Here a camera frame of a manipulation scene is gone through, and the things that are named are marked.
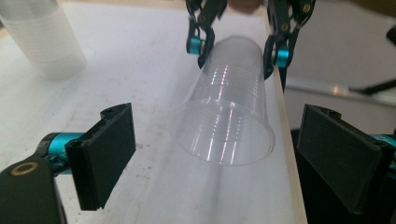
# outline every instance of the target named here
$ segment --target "screw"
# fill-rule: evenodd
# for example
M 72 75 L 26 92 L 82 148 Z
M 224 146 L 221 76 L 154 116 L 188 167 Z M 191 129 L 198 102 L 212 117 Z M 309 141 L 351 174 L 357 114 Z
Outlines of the screw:
M 288 26 L 286 23 L 283 23 L 282 26 L 280 27 L 280 29 L 281 29 L 282 31 L 288 31 L 289 26 Z
M 307 12 L 309 12 L 309 10 L 311 10 L 311 5 L 305 4 L 303 7 L 303 12 L 307 13 Z
M 23 164 L 20 164 L 14 169 L 11 170 L 12 175 L 27 175 L 31 173 L 33 170 L 35 170 L 38 167 L 38 163 L 34 161 L 29 161 Z

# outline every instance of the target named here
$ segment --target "clear plastic cup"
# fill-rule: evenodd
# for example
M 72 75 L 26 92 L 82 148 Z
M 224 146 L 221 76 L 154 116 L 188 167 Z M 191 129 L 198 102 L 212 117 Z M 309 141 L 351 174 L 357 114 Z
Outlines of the clear plastic cup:
M 260 47 L 242 36 L 220 41 L 170 125 L 176 142 L 206 161 L 244 165 L 268 156 L 275 136 Z
M 86 59 L 56 0 L 0 0 L 0 20 L 40 76 L 65 79 L 85 67 Z

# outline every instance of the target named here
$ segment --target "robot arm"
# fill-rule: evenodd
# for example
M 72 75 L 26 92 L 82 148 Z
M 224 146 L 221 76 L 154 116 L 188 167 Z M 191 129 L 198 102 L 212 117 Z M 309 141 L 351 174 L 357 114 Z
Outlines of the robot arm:
M 300 29 L 310 19 L 316 0 L 268 0 L 268 21 L 272 33 L 265 43 L 263 54 L 264 77 L 268 78 L 274 66 L 286 69 L 292 60 L 294 47 Z M 226 0 L 187 0 L 190 13 L 190 29 L 187 39 L 187 52 L 198 54 L 198 65 L 202 67 L 206 57 L 213 48 L 215 33 L 211 27 L 214 19 L 220 19 L 227 6 Z M 195 12 L 200 10 L 198 19 Z M 200 32 L 205 31 L 206 39 L 201 39 Z

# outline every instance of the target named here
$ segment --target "transparent cup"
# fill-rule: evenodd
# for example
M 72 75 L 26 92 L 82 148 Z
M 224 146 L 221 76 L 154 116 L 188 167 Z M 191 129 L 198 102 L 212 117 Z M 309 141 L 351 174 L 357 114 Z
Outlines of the transparent cup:
M 86 59 L 56 0 L 0 0 L 0 20 L 40 76 L 65 79 L 85 67 Z
M 205 161 L 244 165 L 267 157 L 275 136 L 260 47 L 242 36 L 220 41 L 170 125 L 176 142 Z

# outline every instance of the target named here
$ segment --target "white table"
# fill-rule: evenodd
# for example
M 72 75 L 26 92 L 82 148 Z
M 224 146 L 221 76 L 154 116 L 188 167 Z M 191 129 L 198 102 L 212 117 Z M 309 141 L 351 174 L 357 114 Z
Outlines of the white table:
M 51 132 L 86 132 L 107 107 L 131 102 L 137 150 L 104 210 L 82 212 L 71 175 L 56 178 L 69 223 L 306 223 L 278 76 L 266 81 L 276 146 L 242 167 L 200 161 L 172 144 L 168 115 L 199 69 L 185 51 L 188 14 L 173 7 L 65 3 L 88 59 L 71 80 L 40 79 L 9 36 L 0 38 L 0 170 L 30 156 Z M 217 40 L 264 46 L 266 16 L 226 13 Z

